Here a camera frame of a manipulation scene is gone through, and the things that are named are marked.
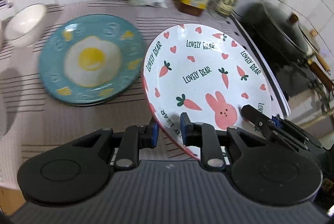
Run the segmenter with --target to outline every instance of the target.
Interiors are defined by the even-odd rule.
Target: yellow egg yolk
[[[105,54],[98,48],[85,48],[78,57],[78,66],[86,71],[100,69],[105,63]]]

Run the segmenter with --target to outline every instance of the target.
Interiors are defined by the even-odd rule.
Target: brown pan handle
[[[319,63],[321,64],[321,66],[323,67],[323,69],[328,73],[328,75],[330,76],[331,73],[331,69],[329,68],[329,65],[326,63],[326,61],[322,58],[322,56],[317,53],[316,58],[318,59]]]
[[[307,64],[308,64],[309,68],[311,69],[311,71],[318,77],[318,79],[326,87],[328,92],[332,91],[332,89],[334,88],[334,83],[321,70],[321,68],[315,62],[313,62],[311,59],[307,60]]]

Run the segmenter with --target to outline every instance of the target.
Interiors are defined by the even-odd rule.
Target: blue plate
[[[70,104],[93,104],[126,89],[146,52],[138,30],[111,15],[69,21],[46,42],[39,72],[46,90]]]

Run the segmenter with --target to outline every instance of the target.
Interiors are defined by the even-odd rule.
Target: black glass stovetop
[[[310,89],[310,83],[315,81],[316,77],[308,67],[288,61],[256,31],[252,24],[242,23],[242,26],[268,63],[287,100]]]

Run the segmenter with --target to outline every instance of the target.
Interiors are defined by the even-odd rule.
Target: bunny face
[[[224,96],[219,91],[216,91],[215,95],[217,99],[211,94],[206,94],[205,99],[215,113],[214,120],[217,126],[226,130],[227,127],[234,125],[237,121],[237,110],[231,104],[226,103]]]

